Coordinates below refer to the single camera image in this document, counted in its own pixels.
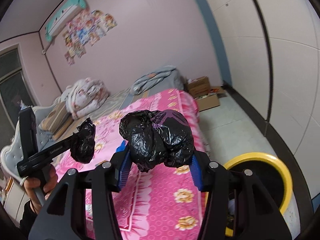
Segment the blue gripper pad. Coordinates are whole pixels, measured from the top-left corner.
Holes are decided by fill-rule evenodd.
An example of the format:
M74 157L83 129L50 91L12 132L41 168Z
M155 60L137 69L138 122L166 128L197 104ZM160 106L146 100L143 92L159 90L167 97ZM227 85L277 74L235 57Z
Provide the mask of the blue gripper pad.
M121 152L127 150L124 156L124 160L119 169L119 179L117 183L117 187L121 190L125 184L127 183L128 176L131 170L132 160L130 158L130 149L129 146L126 145L126 141L123 140L120 146L117 148L116 152Z
M198 188L199 191L203 190L203 184L202 184L202 176L201 176L201 169L200 165L197 161L197 158L195 155L192 156L192 163L189 165L193 183Z

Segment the window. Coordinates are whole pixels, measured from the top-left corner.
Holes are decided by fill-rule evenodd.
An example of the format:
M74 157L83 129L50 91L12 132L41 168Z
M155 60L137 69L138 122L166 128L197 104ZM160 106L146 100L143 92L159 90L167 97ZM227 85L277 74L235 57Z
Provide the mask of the window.
M35 105L25 84L18 49L0 55L0 148L9 145L18 122L21 100Z

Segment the cardboard box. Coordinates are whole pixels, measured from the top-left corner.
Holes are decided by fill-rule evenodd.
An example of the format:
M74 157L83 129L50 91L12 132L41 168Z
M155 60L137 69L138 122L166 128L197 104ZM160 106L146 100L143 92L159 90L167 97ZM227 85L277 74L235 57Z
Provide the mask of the cardboard box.
M187 84L188 92L193 98L207 95L210 92L210 83L208 77L200 77Z
M204 111L216 106L220 106L220 101L217 95L212 95L206 98L197 99L197 105L200 111Z
M226 92L223 90L222 87L216 87L216 86L212 86L211 90L213 90L212 92L215 92L217 94L225 94Z
M198 98L204 95L209 94L210 92L210 85L209 84L204 84L204 85L199 85L197 87L189 89L189 94L193 96L193 98Z
M211 87L211 91L212 90L213 90L213 92L215 92L217 94L212 95L212 96L208 96L206 98L196 99L196 102L197 102L197 105L199 108L199 112L216 107L216 106L220 106L220 101L219 101L218 95L224 94L225 91L222 89L222 87Z
M194 79L193 82L187 84L188 90L195 88L197 86L206 85L208 84L210 86L209 78L208 77L200 77L197 79Z

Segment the floor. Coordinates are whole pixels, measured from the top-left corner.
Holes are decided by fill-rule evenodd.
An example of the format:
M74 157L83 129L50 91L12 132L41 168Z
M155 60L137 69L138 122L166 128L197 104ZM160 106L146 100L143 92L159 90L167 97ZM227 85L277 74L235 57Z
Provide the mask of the floor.
M210 145L210 159L221 164L249 152L276 155L267 139L228 94L220 97L220 106L200 112L200 128ZM294 239L300 233L299 212L294 195L284 219Z

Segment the pillow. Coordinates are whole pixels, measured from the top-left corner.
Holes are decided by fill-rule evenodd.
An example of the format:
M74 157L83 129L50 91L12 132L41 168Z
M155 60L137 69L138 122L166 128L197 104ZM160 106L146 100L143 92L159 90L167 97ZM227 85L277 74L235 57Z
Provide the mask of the pillow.
M53 134L52 139L57 141L61 137L61 135L63 135L64 132L68 129L68 127L72 124L72 122L73 122L73 119L70 114L67 120Z
M71 114L67 112L66 103L61 102L55 106L45 119L42 120L39 128L55 133L58 128L66 122L69 116L71 116Z

